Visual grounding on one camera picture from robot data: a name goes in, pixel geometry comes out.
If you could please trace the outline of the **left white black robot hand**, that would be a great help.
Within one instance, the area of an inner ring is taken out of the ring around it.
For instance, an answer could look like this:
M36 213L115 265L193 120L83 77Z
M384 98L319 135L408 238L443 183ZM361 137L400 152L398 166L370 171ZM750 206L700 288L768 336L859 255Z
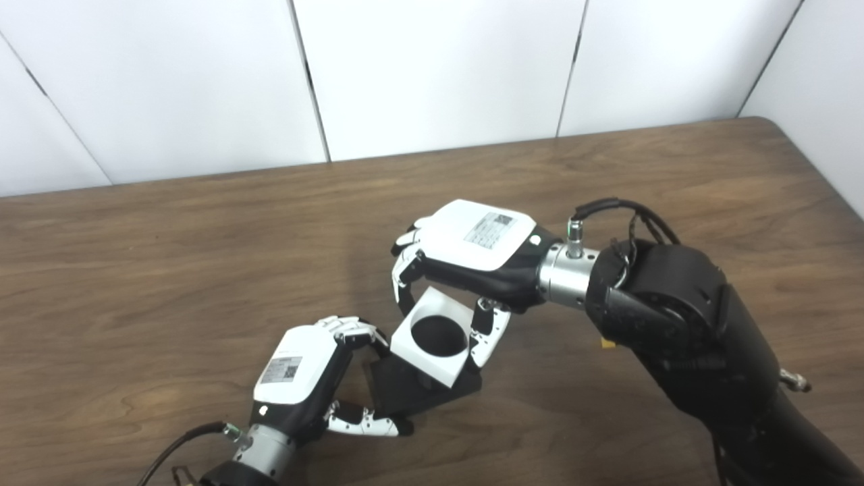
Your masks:
M336 398L354 353L366 347L380 358L391 356L385 333L356 316L329 316L288 329L253 388L250 428L283 433L297 446L320 439L326 431L413 435L414 424L406 418Z

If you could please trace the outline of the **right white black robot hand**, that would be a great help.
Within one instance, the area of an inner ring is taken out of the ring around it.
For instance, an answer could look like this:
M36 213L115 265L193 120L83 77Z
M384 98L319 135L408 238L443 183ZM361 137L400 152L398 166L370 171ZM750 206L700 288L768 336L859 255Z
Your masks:
M395 301L407 315L414 307L411 286L419 279L476 295L481 316L470 348L472 365L481 369L501 335L494 314L522 314L543 304L540 267L561 242L526 213L453 200L417 219L393 243Z

